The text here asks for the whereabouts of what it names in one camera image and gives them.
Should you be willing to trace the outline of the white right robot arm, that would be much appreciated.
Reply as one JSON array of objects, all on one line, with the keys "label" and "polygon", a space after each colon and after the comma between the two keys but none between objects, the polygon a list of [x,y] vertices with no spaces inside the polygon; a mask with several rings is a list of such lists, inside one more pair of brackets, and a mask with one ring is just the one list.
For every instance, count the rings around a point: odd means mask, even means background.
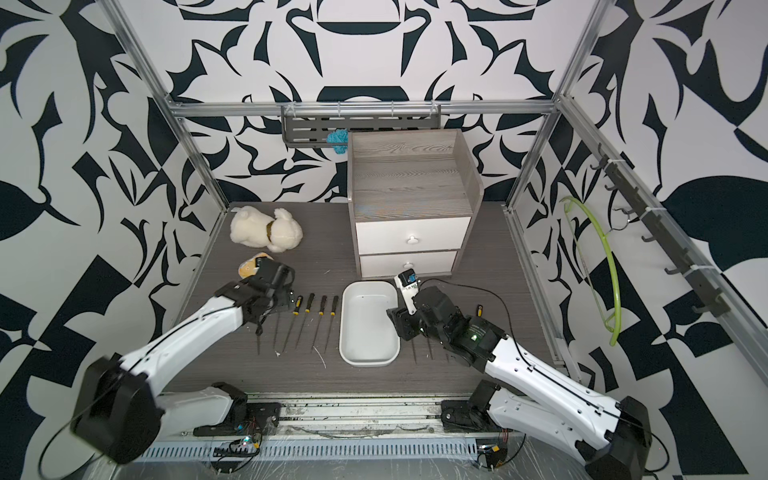
[{"label": "white right robot arm", "polygon": [[387,316],[403,340],[439,343],[460,364],[486,375],[468,402],[476,417],[533,437],[580,463],[593,479],[640,479],[652,446],[647,407],[616,400],[540,361],[512,334],[464,314],[427,287]]}]

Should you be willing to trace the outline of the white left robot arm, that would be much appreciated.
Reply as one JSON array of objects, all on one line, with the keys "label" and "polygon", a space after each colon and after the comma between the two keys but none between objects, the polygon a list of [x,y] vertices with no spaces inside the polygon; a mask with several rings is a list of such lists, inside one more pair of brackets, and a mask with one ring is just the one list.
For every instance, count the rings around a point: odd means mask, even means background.
[{"label": "white left robot arm", "polygon": [[232,281],[187,319],[123,356],[94,361],[85,371],[69,430],[118,464],[139,458],[156,440],[197,428],[245,432],[246,394],[225,382],[168,393],[166,386],[219,340],[246,324],[263,332],[272,313],[293,300],[292,267],[261,258],[255,274]]}]

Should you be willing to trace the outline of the white storage tray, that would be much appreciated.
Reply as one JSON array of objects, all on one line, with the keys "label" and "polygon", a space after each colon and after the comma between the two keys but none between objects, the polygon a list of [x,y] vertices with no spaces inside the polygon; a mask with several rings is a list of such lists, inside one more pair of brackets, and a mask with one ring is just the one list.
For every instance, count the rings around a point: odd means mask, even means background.
[{"label": "white storage tray", "polygon": [[358,368],[385,367],[400,353],[400,338],[387,315],[398,307],[397,291],[385,281],[359,281],[342,296],[339,354]]}]

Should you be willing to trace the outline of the yellow tissue pack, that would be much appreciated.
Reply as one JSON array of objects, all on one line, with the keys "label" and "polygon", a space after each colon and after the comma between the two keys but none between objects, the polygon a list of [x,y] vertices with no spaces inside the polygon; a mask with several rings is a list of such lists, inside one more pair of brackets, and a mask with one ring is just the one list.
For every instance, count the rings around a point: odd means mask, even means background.
[{"label": "yellow tissue pack", "polygon": [[263,259],[272,260],[272,257],[267,253],[260,252],[241,263],[237,270],[239,277],[245,279],[256,274],[259,269],[259,264]]}]

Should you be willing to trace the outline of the white plush dog toy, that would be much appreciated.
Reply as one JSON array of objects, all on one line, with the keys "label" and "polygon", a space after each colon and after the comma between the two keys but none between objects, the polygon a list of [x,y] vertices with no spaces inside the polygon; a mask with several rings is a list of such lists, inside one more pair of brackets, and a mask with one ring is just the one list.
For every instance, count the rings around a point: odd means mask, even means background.
[{"label": "white plush dog toy", "polygon": [[230,224],[230,239],[251,248],[266,248],[282,253],[296,248],[303,240],[303,230],[293,215],[284,208],[272,216],[252,206],[237,207]]}]

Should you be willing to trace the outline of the grey wooden drawer cabinet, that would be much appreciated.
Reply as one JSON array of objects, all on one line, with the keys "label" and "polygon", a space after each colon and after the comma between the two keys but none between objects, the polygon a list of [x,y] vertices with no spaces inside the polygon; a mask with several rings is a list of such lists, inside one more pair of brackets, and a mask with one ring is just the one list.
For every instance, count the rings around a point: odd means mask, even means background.
[{"label": "grey wooden drawer cabinet", "polygon": [[355,132],[347,151],[355,260],[364,280],[458,268],[484,185],[459,129]]}]

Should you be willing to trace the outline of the right controller board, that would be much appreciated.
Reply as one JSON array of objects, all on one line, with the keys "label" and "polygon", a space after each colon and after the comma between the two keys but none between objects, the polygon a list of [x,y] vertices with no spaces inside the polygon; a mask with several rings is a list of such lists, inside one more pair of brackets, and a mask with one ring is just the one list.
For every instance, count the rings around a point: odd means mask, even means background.
[{"label": "right controller board", "polygon": [[481,445],[476,457],[479,468],[493,471],[504,465],[507,460],[508,448],[500,444]]}]

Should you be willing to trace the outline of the controller board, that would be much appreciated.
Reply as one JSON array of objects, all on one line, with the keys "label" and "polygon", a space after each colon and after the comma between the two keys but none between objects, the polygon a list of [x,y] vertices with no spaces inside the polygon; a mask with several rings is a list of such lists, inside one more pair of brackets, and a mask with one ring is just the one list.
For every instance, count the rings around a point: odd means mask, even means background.
[{"label": "controller board", "polygon": [[504,465],[507,460],[508,448],[500,444],[481,445],[476,457],[479,468],[493,471]]},{"label": "controller board", "polygon": [[259,441],[253,436],[246,436],[241,439],[236,439],[232,442],[229,442],[226,445],[215,447],[212,452],[212,457],[215,459],[249,459],[259,456],[260,452],[261,446]]}]

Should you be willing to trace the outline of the left controller board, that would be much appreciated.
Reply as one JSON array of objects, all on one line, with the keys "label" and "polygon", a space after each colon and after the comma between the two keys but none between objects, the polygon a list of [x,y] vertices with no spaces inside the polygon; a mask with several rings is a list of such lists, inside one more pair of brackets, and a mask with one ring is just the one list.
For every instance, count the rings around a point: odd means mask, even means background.
[{"label": "left controller board", "polygon": [[253,436],[246,436],[241,439],[236,439],[232,442],[229,442],[226,445],[215,447],[212,452],[212,457],[215,459],[249,459],[259,456],[260,452],[261,446],[259,441]]}]

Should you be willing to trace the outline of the teal cloth ball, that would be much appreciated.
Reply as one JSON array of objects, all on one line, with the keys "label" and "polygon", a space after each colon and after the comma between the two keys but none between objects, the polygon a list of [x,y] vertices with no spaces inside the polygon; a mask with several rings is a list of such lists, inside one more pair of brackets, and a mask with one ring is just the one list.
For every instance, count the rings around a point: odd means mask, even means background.
[{"label": "teal cloth ball", "polygon": [[336,154],[345,154],[348,150],[348,131],[346,129],[336,129],[330,132],[326,141]]}]

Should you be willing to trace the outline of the green hoop hanger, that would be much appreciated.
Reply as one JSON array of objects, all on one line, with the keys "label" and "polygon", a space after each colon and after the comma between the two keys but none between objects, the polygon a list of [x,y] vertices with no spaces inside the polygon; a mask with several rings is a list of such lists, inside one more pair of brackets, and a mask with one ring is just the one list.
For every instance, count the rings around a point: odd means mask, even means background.
[{"label": "green hoop hanger", "polygon": [[[623,330],[622,292],[618,266],[608,234],[592,210],[576,197],[565,196],[559,203],[562,205],[584,279],[590,287],[603,328],[608,332],[608,345],[617,347]],[[599,265],[588,266],[587,255],[581,243],[582,234],[578,232],[579,226],[590,227],[594,232],[602,249],[603,260]]]}]

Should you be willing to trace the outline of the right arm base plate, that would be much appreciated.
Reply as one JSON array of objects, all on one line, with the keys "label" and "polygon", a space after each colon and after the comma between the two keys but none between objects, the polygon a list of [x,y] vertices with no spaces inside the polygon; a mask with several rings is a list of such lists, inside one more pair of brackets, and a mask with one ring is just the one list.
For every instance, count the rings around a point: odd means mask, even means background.
[{"label": "right arm base plate", "polygon": [[470,400],[443,400],[440,403],[440,420],[448,432],[496,432],[518,433],[518,429],[503,428],[489,414],[490,403],[473,403]]}]

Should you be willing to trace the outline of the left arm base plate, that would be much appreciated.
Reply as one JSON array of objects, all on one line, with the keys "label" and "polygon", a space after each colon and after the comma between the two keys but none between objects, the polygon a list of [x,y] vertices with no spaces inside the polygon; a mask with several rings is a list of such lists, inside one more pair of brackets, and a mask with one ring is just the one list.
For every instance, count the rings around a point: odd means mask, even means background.
[{"label": "left arm base plate", "polygon": [[234,404],[225,419],[216,425],[197,427],[195,437],[247,436],[269,434],[279,425],[282,404],[256,402]]}]

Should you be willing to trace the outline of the grey wall shelf rack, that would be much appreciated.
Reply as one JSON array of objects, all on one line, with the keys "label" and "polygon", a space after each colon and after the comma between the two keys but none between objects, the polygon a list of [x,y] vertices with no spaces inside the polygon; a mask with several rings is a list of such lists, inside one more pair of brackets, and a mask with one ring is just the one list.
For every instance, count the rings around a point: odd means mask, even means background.
[{"label": "grey wall shelf rack", "polygon": [[282,139],[292,148],[330,148],[327,135],[336,129],[352,132],[429,130],[441,127],[441,107],[343,107],[301,112],[296,106],[281,108]]}]

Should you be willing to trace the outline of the grey hook rail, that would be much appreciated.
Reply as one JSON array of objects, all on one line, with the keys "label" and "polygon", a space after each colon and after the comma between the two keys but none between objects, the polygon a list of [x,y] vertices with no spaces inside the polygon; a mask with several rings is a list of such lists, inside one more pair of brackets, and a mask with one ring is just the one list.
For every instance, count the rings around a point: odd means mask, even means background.
[{"label": "grey hook rail", "polygon": [[657,244],[669,258],[672,265],[664,269],[665,273],[683,277],[698,297],[699,303],[693,311],[697,314],[710,313],[714,317],[734,312],[717,267],[704,258],[628,162],[610,156],[602,144],[597,146],[597,152],[595,168],[605,173],[610,181],[606,189],[620,193],[628,203],[619,210],[644,226],[647,234],[642,237],[643,242]]}]

